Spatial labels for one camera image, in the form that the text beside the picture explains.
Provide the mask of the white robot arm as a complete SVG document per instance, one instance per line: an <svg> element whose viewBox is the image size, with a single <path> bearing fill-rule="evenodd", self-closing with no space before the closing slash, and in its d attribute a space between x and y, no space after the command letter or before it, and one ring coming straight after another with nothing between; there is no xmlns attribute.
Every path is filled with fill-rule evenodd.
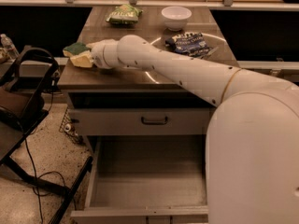
<svg viewBox="0 0 299 224"><path fill-rule="evenodd" d="M157 49L137 35L92 47L97 67L152 69L215 106L206 134L210 224L299 224L299 88Z"/></svg>

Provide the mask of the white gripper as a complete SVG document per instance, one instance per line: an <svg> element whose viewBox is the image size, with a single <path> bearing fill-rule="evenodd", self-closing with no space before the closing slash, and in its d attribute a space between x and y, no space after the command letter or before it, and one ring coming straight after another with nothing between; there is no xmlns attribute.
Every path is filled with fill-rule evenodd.
<svg viewBox="0 0 299 224"><path fill-rule="evenodd" d="M94 64L100 69L112 69L121 64L118 59L118 42L115 39L103 39L86 44L91 52L84 51L70 58L76 67L91 68Z"/></svg>

